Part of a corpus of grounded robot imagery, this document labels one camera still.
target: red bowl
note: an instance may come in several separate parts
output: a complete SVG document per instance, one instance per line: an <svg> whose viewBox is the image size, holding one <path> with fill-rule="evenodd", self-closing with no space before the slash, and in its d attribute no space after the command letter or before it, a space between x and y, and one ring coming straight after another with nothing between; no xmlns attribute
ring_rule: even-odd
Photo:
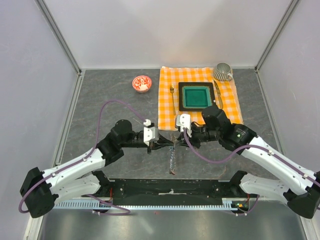
<svg viewBox="0 0 320 240"><path fill-rule="evenodd" d="M132 81L132 87L138 92L138 93L145 93L149 91L152 85L152 80L148 76L137 76Z"/></svg>

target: white wall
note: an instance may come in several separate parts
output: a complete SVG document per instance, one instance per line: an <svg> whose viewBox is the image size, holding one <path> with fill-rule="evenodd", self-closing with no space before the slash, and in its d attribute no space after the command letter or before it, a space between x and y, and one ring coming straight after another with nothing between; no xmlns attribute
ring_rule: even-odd
<svg viewBox="0 0 320 240"><path fill-rule="evenodd" d="M319 9L318 0L300 1L260 70L286 155L315 172L320 171Z"/></svg>
<svg viewBox="0 0 320 240"><path fill-rule="evenodd" d="M35 1L0 1L0 239L23 238L20 187L46 169L66 119L76 73Z"/></svg>
<svg viewBox="0 0 320 240"><path fill-rule="evenodd" d="M290 0L45 0L81 68L255 66Z"/></svg>

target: mug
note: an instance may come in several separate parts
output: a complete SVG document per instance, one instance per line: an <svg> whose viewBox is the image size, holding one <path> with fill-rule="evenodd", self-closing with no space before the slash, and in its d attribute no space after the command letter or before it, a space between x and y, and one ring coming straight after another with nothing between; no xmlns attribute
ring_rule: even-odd
<svg viewBox="0 0 320 240"><path fill-rule="evenodd" d="M219 81L231 81L234 76L231 67L226 63L219 63L213 71L213 77Z"/></svg>

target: square plate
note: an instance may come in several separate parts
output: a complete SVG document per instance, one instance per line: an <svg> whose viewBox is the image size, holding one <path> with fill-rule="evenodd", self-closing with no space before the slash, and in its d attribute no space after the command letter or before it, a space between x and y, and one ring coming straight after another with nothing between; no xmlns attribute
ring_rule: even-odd
<svg viewBox="0 0 320 240"><path fill-rule="evenodd" d="M215 102L212 82L179 82L179 111L202 111Z"/></svg>

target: checkered placemat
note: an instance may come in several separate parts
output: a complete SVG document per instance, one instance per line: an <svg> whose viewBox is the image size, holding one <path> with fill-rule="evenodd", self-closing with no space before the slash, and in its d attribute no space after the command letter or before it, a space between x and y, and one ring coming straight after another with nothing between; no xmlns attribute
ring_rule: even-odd
<svg viewBox="0 0 320 240"><path fill-rule="evenodd" d="M201 111L179 111L179 82L210 82L213 83L214 97L218 103L218 95L214 85L213 68L173 68L163 66L160 71L159 97L158 97L158 128L160 130L177 130L175 120L177 115L190 114L191 121L198 124L204 124ZM235 81L218 81L216 80L221 92L223 110L232 123L243 124L241 110L239 106L237 89ZM173 111L172 94L170 93L170 84L174 86L174 107Z"/></svg>

